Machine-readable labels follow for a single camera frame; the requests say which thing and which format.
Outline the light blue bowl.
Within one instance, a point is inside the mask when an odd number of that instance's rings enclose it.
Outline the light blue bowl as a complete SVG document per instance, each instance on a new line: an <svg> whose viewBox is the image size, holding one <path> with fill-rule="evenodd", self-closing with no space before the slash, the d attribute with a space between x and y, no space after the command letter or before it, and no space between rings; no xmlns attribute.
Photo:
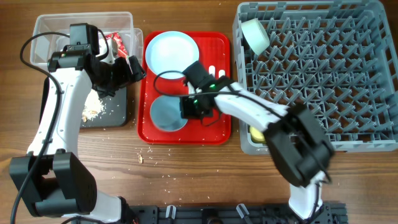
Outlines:
<svg viewBox="0 0 398 224"><path fill-rule="evenodd" d="M150 118L154 126L165 132L175 132L187 124L187 119L182 118L180 99L172 96L160 96L154 100L150 107Z"/></svg>

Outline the white plastic fork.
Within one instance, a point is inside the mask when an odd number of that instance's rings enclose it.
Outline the white plastic fork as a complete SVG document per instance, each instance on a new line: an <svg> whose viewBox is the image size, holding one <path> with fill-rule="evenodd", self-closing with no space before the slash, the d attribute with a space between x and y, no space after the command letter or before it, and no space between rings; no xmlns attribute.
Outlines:
<svg viewBox="0 0 398 224"><path fill-rule="evenodd" d="M215 75L215 72L216 72L215 66L210 65L209 68L208 68L208 71L209 71L210 75Z"/></svg>

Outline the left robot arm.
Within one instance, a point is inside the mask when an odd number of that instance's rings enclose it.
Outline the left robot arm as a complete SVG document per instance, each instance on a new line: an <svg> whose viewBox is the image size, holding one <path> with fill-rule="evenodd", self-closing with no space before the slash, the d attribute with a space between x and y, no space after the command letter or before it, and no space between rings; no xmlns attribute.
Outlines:
<svg viewBox="0 0 398 224"><path fill-rule="evenodd" d="M37 134L26 155L14 157L9 175L34 217L65 217L68 221L137 223L138 216L122 197L98 190L95 178L78 158L78 135L85 101L91 90L99 96L145 78L137 58L106 62L96 26L72 24L69 44L54 52L44 74L48 93Z"/></svg>

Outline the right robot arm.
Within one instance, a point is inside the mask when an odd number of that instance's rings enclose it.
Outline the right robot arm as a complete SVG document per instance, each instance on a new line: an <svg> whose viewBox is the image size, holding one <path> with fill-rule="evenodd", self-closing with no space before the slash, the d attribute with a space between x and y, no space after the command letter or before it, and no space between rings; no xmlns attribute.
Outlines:
<svg viewBox="0 0 398 224"><path fill-rule="evenodd" d="M182 72L200 92L181 96L182 117L202 119L211 110L231 115L260 131L281 176L290 184L289 207L309 223L321 208L322 185L335 154L312 112L302 104L289 107L248 92L226 76L215 78L196 61Z"/></svg>

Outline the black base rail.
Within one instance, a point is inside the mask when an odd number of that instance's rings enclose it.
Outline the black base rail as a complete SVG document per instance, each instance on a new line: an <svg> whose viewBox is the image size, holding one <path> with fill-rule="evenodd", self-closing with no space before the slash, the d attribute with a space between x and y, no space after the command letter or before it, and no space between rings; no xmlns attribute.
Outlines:
<svg viewBox="0 0 398 224"><path fill-rule="evenodd" d="M235 207L177 207L134 206L132 223L307 223L301 220L287 204L268 204ZM344 203L324 202L309 223L348 224Z"/></svg>

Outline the clear plastic bin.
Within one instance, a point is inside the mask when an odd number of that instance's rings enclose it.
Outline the clear plastic bin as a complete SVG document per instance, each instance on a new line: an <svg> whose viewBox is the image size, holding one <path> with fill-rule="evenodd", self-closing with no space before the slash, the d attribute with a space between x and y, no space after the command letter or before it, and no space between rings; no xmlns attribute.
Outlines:
<svg viewBox="0 0 398 224"><path fill-rule="evenodd" d="M130 12L82 12L67 14L44 14L37 18L34 35L43 32L70 33L71 24L88 23L101 29L104 34L117 32L121 36L128 55L135 55L139 62L143 58L143 33L133 24ZM61 51L70 43L60 35L44 35L31 42L30 63L47 69L47 60L54 52Z"/></svg>

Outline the light blue plate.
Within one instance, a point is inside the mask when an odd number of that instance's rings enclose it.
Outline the light blue plate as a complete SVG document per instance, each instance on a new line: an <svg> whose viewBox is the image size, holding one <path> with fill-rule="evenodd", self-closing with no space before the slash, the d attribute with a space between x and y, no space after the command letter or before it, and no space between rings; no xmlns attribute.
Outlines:
<svg viewBox="0 0 398 224"><path fill-rule="evenodd" d="M156 35L147 45L145 60L152 73L161 78L176 80L193 62L199 61L200 53L196 42L187 34L167 31Z"/></svg>

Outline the pale green bowl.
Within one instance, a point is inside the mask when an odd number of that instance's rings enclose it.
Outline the pale green bowl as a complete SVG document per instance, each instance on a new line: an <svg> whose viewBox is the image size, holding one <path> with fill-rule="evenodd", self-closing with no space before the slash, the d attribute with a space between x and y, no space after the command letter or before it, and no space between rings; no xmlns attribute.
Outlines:
<svg viewBox="0 0 398 224"><path fill-rule="evenodd" d="M246 42L256 55L262 54L269 46L269 36L257 18L243 22L241 29Z"/></svg>

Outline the white plastic spoon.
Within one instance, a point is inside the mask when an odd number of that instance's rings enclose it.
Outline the white plastic spoon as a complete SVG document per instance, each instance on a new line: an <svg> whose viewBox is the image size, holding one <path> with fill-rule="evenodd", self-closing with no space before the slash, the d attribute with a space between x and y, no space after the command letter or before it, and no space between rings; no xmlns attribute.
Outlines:
<svg viewBox="0 0 398 224"><path fill-rule="evenodd" d="M218 77L219 78L221 78L221 77L223 77L223 76L225 76L226 75L226 72L224 71L224 70L220 70L219 72L218 72Z"/></svg>

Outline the food scraps and rice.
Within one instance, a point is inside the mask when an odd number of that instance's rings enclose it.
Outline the food scraps and rice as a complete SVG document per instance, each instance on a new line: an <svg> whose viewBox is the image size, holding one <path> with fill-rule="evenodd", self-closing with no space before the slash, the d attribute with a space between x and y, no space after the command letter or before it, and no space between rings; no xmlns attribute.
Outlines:
<svg viewBox="0 0 398 224"><path fill-rule="evenodd" d="M93 121L99 115L105 112L106 106L102 99L99 98L96 91L91 90L85 101L82 113L82 121Z"/></svg>

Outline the white napkin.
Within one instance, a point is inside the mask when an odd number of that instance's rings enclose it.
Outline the white napkin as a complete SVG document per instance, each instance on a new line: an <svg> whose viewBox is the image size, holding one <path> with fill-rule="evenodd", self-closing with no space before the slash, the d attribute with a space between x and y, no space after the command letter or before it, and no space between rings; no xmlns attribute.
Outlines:
<svg viewBox="0 0 398 224"><path fill-rule="evenodd" d="M111 39L106 39L104 40L103 36L101 33L98 34L99 37L99 56L104 55L107 50L107 46L109 47L109 52L107 54L107 57L105 59L102 59L102 62L106 62L108 64L113 64L115 60L115 53L116 51L113 49L115 46L115 43ZM64 46L69 44L69 39L66 37L60 37L56 42L56 48L55 51L61 51L63 50Z"/></svg>

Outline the yellow plastic cup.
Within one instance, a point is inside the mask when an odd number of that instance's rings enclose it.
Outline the yellow plastic cup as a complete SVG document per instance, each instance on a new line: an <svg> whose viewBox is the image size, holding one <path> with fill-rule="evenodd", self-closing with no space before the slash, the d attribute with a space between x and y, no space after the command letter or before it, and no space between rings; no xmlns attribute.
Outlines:
<svg viewBox="0 0 398 224"><path fill-rule="evenodd" d="M255 127L250 126L249 133L251 135L252 142L258 144L264 144L266 142L264 135Z"/></svg>

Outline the grey dishwasher rack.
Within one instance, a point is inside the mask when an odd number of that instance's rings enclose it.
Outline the grey dishwasher rack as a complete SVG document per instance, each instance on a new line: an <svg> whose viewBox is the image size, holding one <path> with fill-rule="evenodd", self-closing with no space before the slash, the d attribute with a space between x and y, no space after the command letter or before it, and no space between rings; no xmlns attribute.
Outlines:
<svg viewBox="0 0 398 224"><path fill-rule="evenodd" d="M257 18L256 55L241 24ZM233 22L238 82L278 104L305 104L345 152L397 149L397 53L379 1L243 2Z"/></svg>

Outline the red serving tray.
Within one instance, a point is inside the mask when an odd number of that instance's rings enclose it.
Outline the red serving tray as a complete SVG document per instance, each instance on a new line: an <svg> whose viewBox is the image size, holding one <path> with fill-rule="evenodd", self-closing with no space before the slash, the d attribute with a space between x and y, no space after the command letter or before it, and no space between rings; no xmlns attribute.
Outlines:
<svg viewBox="0 0 398 224"><path fill-rule="evenodd" d="M199 61L205 68L213 65L216 68L217 77L220 70L225 71L225 76L230 77L230 44L228 38L220 32L188 32L197 44ZM203 121L189 119L186 125L172 132L161 131L155 127L150 118L150 107L160 94L153 89L156 83L162 91L171 94L186 94L188 88L183 86L183 80L166 80L160 77L155 79L155 74L149 69L146 60L142 67L147 73L141 81L139 97L139 109L137 114L138 136L149 144L197 144L217 145L226 142L231 135L231 117L219 115L217 110L213 116L204 118Z"/></svg>

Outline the black plastic tray bin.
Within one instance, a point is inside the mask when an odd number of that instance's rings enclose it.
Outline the black plastic tray bin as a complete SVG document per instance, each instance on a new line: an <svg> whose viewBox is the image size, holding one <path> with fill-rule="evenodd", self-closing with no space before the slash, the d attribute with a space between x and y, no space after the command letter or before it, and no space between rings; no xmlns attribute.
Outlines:
<svg viewBox="0 0 398 224"><path fill-rule="evenodd" d="M91 81L86 72L75 71L72 68L61 68L52 75L55 81L47 78L44 85L42 106L40 112L39 132L46 132L52 120L52 110L57 102L57 83L62 93L61 106L57 121L58 127L65 127L67 131L77 128L106 128L123 126L127 118L127 89L116 92L114 97L103 98L105 112L93 121L82 121L82 113L88 94L91 91Z"/></svg>

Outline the food crumb on table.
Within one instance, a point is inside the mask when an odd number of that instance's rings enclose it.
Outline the food crumb on table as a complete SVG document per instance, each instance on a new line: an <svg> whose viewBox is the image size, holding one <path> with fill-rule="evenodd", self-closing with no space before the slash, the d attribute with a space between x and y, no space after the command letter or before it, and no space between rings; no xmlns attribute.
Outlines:
<svg viewBox="0 0 398 224"><path fill-rule="evenodd" d="M143 158L143 156L142 155L138 155L138 161L139 161L139 163L140 164L143 164L144 163L144 158Z"/></svg>

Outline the red snack wrapper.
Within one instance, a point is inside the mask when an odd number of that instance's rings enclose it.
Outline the red snack wrapper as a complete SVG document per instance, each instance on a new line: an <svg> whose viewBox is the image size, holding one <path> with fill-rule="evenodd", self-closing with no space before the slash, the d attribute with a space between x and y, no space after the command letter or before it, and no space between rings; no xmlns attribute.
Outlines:
<svg viewBox="0 0 398 224"><path fill-rule="evenodd" d="M112 54L114 58L128 58L128 52L126 50L125 45L123 44L121 35L119 32L113 32L110 34L105 35L106 40L111 41L111 48L112 48Z"/></svg>

